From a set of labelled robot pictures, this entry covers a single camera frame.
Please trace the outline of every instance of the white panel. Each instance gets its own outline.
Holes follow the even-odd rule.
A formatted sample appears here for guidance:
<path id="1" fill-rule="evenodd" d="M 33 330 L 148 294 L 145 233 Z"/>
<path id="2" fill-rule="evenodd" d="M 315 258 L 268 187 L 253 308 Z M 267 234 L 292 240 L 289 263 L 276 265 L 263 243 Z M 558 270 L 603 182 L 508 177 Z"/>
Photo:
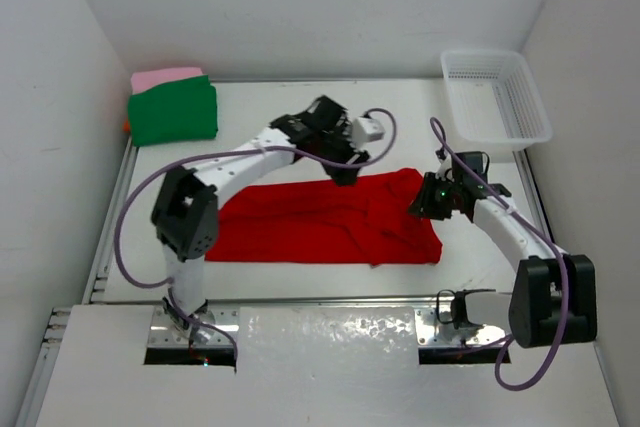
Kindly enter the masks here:
<path id="1" fill-rule="evenodd" d="M 238 373 L 142 365 L 151 306 L 75 307 L 39 427 L 617 425 L 590 344 L 513 393 L 492 365 L 419 366 L 405 309 L 241 309 Z M 509 381 L 546 349 L 511 349 Z"/>
<path id="2" fill-rule="evenodd" d="M 124 148 L 126 72 L 84 0 L 0 0 L 0 425 L 80 299 Z"/>
<path id="3" fill-rule="evenodd" d="M 436 115 L 443 119 L 445 126 L 451 126 L 443 82 L 435 80 L 219 84 L 218 94 L 218 138 L 207 142 L 141 148 L 131 189 L 169 162 L 189 155 L 237 147 L 260 132 L 269 121 L 282 114 L 305 109 L 322 94 L 346 107 L 351 116 L 361 115 L 372 107 L 388 108 L 396 116 L 398 141 L 395 147 L 385 159 L 367 167 L 362 174 L 389 172 L 403 167 L 413 167 L 420 172 L 437 170 L 439 163 L 434 152 L 439 145 L 429 127 L 429 117 Z M 382 115 L 379 118 L 389 132 L 387 120 Z M 380 152 L 385 141 L 368 146 L 370 152 Z M 492 182 L 503 183 L 511 190 L 523 215 L 531 218 L 516 165 L 513 162 L 492 162 L 489 175 Z M 258 183 L 326 178 L 320 165 L 301 160 L 272 172 Z M 152 183 L 138 197 L 123 229 L 124 260 L 132 275 L 145 281 L 160 280 L 165 276 L 162 249 L 149 221 L 160 183 L 160 180 Z M 440 289 L 477 287 L 511 290 L 513 270 L 484 232 L 461 215 L 433 225 L 444 244 L 442 259 L 437 266 L 392 264 L 371 268 L 363 264 L 208 263 L 205 267 L 205 295 L 210 299 L 251 299 L 424 295 L 435 294 Z M 163 289 L 140 290 L 133 287 L 120 275 L 115 263 L 112 264 L 105 300 L 159 300 L 163 294 Z"/>
<path id="4" fill-rule="evenodd" d="M 217 78 L 439 75 L 452 47 L 519 50 L 543 0 L 87 0 L 129 69 Z"/>
<path id="5" fill-rule="evenodd" d="M 548 0 L 525 48 L 555 133 L 532 149 L 534 172 L 558 242 L 595 263 L 623 425 L 640 425 L 639 34 L 639 0 Z"/>

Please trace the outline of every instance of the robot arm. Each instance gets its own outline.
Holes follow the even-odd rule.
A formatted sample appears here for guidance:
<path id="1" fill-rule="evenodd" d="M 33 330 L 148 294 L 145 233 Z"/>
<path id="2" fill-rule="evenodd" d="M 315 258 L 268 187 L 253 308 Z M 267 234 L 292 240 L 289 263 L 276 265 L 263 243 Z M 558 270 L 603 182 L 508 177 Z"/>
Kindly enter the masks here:
<path id="1" fill-rule="evenodd" d="M 424 176 L 409 213 L 445 220 L 454 210 L 461 212 L 493 240 L 517 272 L 510 299 L 486 289 L 455 292 L 451 303 L 454 327 L 477 325 L 478 319 L 510 331 L 522 347 L 551 345 L 562 300 L 560 266 L 554 252 L 516 218 L 515 202 L 504 186 L 490 185 L 502 202 L 487 192 L 483 185 L 487 184 L 489 170 L 486 154 L 457 154 L 475 177 L 458 163 L 451 164 L 444 155 L 439 157 L 442 160 L 439 171 Z M 558 250 L 569 274 L 569 315 L 562 343 L 590 342 L 597 334 L 593 264 L 584 255 Z"/>
<path id="2" fill-rule="evenodd" d="M 192 315 L 205 305 L 204 256 L 218 238 L 218 211 L 229 199 L 269 172 L 298 161 L 301 153 L 330 161 L 333 165 L 323 166 L 333 181 L 352 185 L 360 166 L 369 160 L 360 147 L 383 135 L 384 128 L 375 119 L 365 116 L 352 123 L 342 106 L 320 97 L 305 111 L 271 122 L 235 149 L 235 156 L 168 172 L 151 221 L 163 245 L 173 297 L 181 310 Z M 256 149 L 259 154 L 246 155 Z M 178 316 L 174 320 L 183 324 Z"/>

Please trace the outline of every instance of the white wall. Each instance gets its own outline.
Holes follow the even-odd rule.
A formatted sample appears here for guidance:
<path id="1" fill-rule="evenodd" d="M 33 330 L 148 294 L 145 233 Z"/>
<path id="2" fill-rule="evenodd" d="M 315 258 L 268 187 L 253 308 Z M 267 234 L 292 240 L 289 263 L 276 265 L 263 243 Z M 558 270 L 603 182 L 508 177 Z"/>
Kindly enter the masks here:
<path id="1" fill-rule="evenodd" d="M 84 0 L 0 0 L 0 425 L 78 302 L 124 146 L 127 76 Z"/>
<path id="2" fill-rule="evenodd" d="M 543 0 L 87 0 L 130 69 L 217 78 L 441 75 L 452 47 L 520 50 Z"/>
<path id="3" fill-rule="evenodd" d="M 548 0 L 524 51 L 555 131 L 534 172 L 557 240 L 595 262 L 598 344 L 640 425 L 640 0 Z"/>

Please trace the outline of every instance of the red fabric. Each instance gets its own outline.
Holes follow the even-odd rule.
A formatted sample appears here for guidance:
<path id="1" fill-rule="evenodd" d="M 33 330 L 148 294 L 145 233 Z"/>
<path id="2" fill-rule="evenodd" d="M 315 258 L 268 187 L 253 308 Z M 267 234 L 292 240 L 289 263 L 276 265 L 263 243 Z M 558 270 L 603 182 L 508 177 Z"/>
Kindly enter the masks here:
<path id="1" fill-rule="evenodd" d="M 424 264 L 442 244 L 429 220 L 407 214 L 420 190 L 414 169 L 331 180 L 252 186 L 220 212 L 220 237 L 206 260 Z"/>

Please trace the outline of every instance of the stack of folded cloth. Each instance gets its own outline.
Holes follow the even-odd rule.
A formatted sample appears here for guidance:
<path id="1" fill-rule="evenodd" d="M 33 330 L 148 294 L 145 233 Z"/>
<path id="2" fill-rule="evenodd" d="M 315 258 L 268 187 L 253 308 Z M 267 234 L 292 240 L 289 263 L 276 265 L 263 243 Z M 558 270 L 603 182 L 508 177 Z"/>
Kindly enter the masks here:
<path id="1" fill-rule="evenodd" d="M 136 146 L 213 139 L 218 132 L 216 89 L 196 67 L 136 72 L 128 122 Z"/>

